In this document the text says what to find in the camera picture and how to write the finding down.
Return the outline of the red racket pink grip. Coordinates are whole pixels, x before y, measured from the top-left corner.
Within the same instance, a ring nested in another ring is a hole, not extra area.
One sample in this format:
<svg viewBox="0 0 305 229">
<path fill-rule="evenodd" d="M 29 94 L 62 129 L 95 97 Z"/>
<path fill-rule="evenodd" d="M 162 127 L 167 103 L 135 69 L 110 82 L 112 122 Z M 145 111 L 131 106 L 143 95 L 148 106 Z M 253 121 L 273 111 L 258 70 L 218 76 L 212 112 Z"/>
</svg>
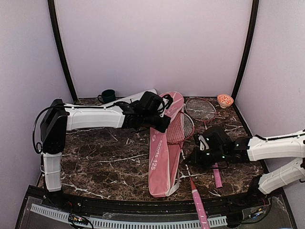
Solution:
<svg viewBox="0 0 305 229">
<path fill-rule="evenodd" d="M 171 145 L 178 145 L 180 147 L 183 159 L 186 159 L 184 152 L 182 150 L 183 143 L 185 140 L 189 139 L 193 135 L 193 133 L 194 133 L 194 122 L 191 119 L 191 117 L 184 112 L 179 112 L 176 115 L 176 117 L 172 120 L 169 127 L 167 128 L 167 132 L 166 132 L 167 142 Z M 189 175 L 193 201 L 198 215 L 198 219 L 200 221 L 201 228 L 209 229 L 210 225 L 208 222 L 206 212 L 203 207 L 202 199 L 195 186 L 195 183 L 191 178 L 188 165 L 186 165 L 186 169 Z"/>
<path fill-rule="evenodd" d="M 215 107 L 206 99 L 200 97 L 190 98 L 186 104 L 185 108 L 187 114 L 197 120 L 204 122 L 206 127 L 206 122 L 214 120 L 216 117 Z"/>
</svg>

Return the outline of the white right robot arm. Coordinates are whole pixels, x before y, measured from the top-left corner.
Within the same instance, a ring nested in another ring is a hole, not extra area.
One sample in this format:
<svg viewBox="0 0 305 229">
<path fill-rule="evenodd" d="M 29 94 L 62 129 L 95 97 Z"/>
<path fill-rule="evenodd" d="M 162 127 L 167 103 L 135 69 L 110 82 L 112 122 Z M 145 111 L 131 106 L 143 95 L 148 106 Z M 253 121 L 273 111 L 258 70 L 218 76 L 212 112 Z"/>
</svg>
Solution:
<svg viewBox="0 0 305 229">
<path fill-rule="evenodd" d="M 184 160 L 185 164 L 204 169 L 214 164 L 241 164 L 270 158 L 292 157 L 293 161 L 267 174 L 256 176 L 243 197 L 243 203 L 253 207 L 262 195 L 288 185 L 305 180 L 305 132 L 262 137 L 240 137 L 231 140 L 221 126 L 208 128 L 194 136 L 195 147 Z"/>
</svg>

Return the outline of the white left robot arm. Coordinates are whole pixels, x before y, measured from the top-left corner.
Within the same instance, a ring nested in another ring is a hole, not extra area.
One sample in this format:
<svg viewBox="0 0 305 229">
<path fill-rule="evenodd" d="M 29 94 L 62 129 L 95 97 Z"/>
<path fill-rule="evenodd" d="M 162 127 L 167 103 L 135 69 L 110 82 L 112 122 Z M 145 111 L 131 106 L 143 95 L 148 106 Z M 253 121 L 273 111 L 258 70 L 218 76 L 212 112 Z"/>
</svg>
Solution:
<svg viewBox="0 0 305 229">
<path fill-rule="evenodd" d="M 171 118 L 165 111 L 173 103 L 169 94 L 159 96 L 145 91 L 140 99 L 131 103 L 116 100 L 104 106 L 65 104 L 55 99 L 50 107 L 43 109 L 44 118 L 40 124 L 40 142 L 32 144 L 41 155 L 44 186 L 49 191 L 48 199 L 57 208 L 67 204 L 67 197 L 61 191 L 61 155 L 65 148 L 66 132 L 74 129 L 111 127 L 139 130 L 154 128 L 165 133 Z"/>
</svg>

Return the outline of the white shuttlecock tube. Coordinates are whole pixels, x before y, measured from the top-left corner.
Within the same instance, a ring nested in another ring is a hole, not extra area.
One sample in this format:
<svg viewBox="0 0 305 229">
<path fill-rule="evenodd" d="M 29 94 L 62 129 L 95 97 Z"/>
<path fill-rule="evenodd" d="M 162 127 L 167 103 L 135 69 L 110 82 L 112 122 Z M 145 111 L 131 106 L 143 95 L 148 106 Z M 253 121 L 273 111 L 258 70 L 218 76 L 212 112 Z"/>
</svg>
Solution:
<svg viewBox="0 0 305 229">
<path fill-rule="evenodd" d="M 133 94 L 133 95 L 130 95 L 130 96 L 127 96 L 127 97 L 124 97 L 124 98 L 120 98 L 120 99 L 117 99 L 113 102 L 109 102 L 109 103 L 106 103 L 106 104 L 103 104 L 102 106 L 110 106 L 110 105 L 113 105 L 115 102 L 127 102 L 127 103 L 132 103 L 136 100 L 140 100 L 141 97 L 144 95 L 145 92 L 152 92 L 154 94 L 157 94 L 157 91 L 152 88 L 150 90 L 147 90 L 147 91 L 142 91 L 140 93 L 137 93 L 137 94 Z"/>
</svg>

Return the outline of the orange patterned tube lid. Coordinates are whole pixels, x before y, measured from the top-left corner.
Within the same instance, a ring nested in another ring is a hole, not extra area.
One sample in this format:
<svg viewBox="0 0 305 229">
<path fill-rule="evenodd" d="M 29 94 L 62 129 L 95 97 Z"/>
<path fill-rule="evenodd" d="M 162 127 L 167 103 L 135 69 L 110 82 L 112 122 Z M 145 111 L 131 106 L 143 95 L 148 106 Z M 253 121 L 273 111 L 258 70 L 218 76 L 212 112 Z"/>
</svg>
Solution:
<svg viewBox="0 0 305 229">
<path fill-rule="evenodd" d="M 234 103 L 234 100 L 227 94 L 220 94 L 217 96 L 217 102 L 222 108 L 227 108 Z"/>
</svg>

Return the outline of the pink racket bag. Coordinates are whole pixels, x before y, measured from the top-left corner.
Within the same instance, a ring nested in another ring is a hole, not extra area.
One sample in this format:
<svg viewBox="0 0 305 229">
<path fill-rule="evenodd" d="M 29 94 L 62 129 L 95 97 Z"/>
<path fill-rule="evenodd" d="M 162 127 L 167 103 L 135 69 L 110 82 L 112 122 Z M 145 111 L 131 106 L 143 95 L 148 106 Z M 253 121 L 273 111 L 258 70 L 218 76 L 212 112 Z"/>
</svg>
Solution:
<svg viewBox="0 0 305 229">
<path fill-rule="evenodd" d="M 179 188 L 180 153 L 180 146 L 169 144 L 165 133 L 150 129 L 148 187 L 153 197 L 168 197 Z"/>
</svg>

